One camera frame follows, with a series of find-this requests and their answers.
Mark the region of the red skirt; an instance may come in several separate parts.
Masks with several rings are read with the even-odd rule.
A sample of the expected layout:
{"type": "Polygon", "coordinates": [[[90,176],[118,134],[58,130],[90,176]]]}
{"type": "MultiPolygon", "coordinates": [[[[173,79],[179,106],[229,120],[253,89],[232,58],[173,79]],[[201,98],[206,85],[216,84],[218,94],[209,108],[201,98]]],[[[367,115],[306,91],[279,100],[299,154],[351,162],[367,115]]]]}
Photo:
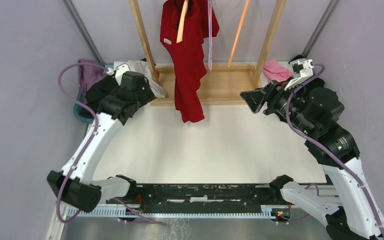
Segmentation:
{"type": "Polygon", "coordinates": [[[205,118],[197,91],[207,74],[203,43],[216,37],[220,26],[214,12],[209,13],[206,0],[190,0],[184,22],[183,40],[176,43],[182,0],[167,0],[162,7],[160,42],[174,66],[174,104],[184,123],[205,118]]]}

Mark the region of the wooden hanger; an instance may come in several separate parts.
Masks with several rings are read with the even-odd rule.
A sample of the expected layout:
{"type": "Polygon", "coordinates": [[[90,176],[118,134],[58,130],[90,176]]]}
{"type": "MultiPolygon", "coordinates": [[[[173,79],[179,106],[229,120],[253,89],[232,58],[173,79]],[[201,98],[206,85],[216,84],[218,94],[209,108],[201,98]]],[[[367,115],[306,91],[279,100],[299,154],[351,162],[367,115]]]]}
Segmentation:
{"type": "Polygon", "coordinates": [[[183,41],[183,35],[184,35],[184,26],[185,26],[185,19],[188,12],[189,7],[189,0],[184,0],[180,17],[179,17],[179,24],[178,24],[178,30],[176,35],[176,43],[180,43],[183,41]]]}

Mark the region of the white garment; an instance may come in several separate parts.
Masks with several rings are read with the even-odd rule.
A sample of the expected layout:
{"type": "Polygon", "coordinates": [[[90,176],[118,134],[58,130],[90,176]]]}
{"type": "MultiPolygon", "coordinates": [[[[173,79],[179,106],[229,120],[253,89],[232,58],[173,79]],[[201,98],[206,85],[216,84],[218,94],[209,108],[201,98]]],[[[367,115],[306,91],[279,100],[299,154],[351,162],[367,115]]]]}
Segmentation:
{"type": "Polygon", "coordinates": [[[129,62],[132,64],[134,68],[134,72],[143,74],[149,81],[149,86],[155,95],[156,98],[159,99],[165,99],[168,97],[166,91],[163,89],[163,87],[153,80],[151,75],[151,70],[148,65],[148,63],[144,60],[128,60],[128,61],[121,61],[121,62],[129,62]]]}

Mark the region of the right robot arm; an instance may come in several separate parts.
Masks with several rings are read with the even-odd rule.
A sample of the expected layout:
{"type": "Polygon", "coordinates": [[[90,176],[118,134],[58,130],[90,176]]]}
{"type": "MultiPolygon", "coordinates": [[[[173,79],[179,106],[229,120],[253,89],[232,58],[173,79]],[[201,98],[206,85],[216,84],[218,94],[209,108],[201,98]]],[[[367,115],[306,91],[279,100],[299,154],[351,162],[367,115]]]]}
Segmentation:
{"type": "Polygon", "coordinates": [[[338,124],[345,107],[335,91],[318,78],[298,91],[271,81],[240,96],[253,113],[275,114],[305,135],[305,146],[340,199],[338,204],[328,202],[281,175],[269,183],[268,196],[273,203],[286,201],[301,208],[317,219],[333,240],[384,239],[384,215],[373,200],[354,137],[338,124]]]}

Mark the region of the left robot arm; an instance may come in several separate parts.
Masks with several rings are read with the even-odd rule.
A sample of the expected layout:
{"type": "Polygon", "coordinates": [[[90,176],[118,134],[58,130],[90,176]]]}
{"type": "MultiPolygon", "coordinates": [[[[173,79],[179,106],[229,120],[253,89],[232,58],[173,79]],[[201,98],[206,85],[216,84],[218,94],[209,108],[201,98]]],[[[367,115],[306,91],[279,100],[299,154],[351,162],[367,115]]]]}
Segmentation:
{"type": "Polygon", "coordinates": [[[118,175],[94,181],[93,176],[115,135],[154,99],[144,74],[126,71],[121,75],[115,88],[100,101],[92,126],[71,159],[60,171],[50,171],[46,178],[57,206],[65,203],[90,213],[98,204],[113,198],[119,197],[127,204],[136,200],[138,191],[131,186],[134,180],[118,175]]]}

